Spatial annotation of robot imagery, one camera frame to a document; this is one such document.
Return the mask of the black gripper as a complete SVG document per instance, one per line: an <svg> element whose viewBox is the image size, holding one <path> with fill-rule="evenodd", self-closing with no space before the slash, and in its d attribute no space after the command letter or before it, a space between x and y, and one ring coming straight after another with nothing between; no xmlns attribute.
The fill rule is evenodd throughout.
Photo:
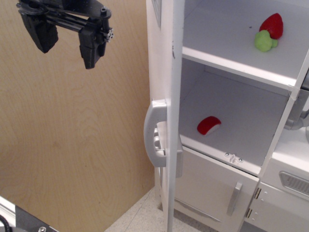
<svg viewBox="0 0 309 232"><path fill-rule="evenodd" d="M79 32L86 69L95 67L105 55L106 42L113 38L109 26L112 13L98 0L20 0L16 6L26 30L43 53L58 41L56 26Z"/></svg>

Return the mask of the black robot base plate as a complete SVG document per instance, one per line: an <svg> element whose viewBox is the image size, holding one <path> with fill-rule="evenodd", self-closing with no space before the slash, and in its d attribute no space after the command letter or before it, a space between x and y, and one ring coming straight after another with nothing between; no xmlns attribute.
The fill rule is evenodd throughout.
<svg viewBox="0 0 309 232"><path fill-rule="evenodd" d="M52 226L0 197L1 232L57 232Z"/></svg>

